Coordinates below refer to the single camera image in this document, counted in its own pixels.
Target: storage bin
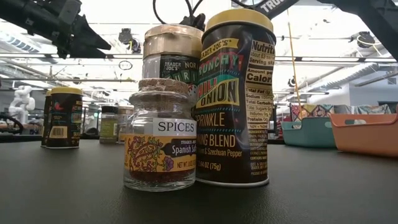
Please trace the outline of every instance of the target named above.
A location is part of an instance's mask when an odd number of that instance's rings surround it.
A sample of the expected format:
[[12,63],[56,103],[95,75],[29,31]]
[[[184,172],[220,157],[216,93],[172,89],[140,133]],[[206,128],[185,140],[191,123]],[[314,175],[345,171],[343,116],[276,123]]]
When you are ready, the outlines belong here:
[[341,151],[398,157],[397,114],[331,114]]
[[291,146],[335,148],[329,118],[304,118],[298,122],[282,122],[285,143]]

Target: nutrition facts label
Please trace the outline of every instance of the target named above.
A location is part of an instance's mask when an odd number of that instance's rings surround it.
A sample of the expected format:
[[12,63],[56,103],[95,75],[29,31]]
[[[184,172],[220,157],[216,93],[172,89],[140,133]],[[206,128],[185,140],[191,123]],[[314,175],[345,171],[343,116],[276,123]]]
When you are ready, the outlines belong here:
[[252,41],[245,81],[251,175],[267,173],[267,129],[274,104],[272,93],[274,61],[272,44]]

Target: teal plastic bin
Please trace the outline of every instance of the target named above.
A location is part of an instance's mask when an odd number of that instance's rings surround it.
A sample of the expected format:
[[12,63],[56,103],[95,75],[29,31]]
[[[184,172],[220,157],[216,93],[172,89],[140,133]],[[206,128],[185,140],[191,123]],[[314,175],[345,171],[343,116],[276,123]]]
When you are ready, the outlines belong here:
[[299,122],[282,122],[286,145],[336,148],[330,118],[304,118]]

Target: black tabletop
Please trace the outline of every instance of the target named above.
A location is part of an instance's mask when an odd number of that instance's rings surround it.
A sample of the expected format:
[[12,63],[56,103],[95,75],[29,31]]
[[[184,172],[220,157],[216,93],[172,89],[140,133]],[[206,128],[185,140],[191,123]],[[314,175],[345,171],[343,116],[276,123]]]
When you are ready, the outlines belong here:
[[269,146],[270,184],[123,187],[123,146],[0,144],[0,223],[396,223],[398,161]]

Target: orange plastic bin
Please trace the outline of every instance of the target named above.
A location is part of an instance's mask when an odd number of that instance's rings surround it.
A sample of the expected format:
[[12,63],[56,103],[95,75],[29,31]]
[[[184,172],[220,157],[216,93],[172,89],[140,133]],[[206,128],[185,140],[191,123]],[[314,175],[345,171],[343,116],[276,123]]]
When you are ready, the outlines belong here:
[[398,157],[397,114],[331,114],[341,151]]

